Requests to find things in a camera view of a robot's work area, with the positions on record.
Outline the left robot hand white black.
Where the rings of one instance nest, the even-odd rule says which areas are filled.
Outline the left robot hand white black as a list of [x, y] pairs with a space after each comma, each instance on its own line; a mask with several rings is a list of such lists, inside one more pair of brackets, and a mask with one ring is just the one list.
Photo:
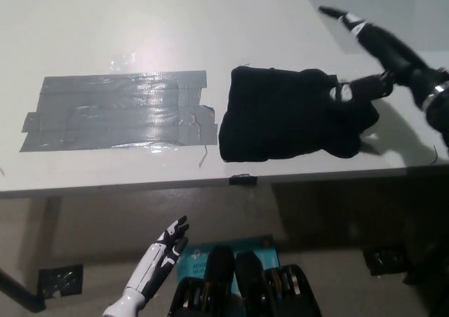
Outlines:
[[140, 293], [149, 301], [173, 270], [188, 243], [185, 236], [189, 228], [187, 217], [175, 220], [153, 242], [135, 268], [126, 289]]

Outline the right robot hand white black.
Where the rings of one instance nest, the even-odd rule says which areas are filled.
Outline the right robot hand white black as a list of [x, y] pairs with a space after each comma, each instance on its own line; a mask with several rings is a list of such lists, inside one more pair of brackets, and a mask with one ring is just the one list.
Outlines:
[[448, 104], [446, 70], [430, 67], [396, 35], [364, 18], [330, 6], [319, 6], [319, 12], [344, 25], [361, 47], [392, 75], [396, 84], [410, 89], [420, 109], [434, 103]]

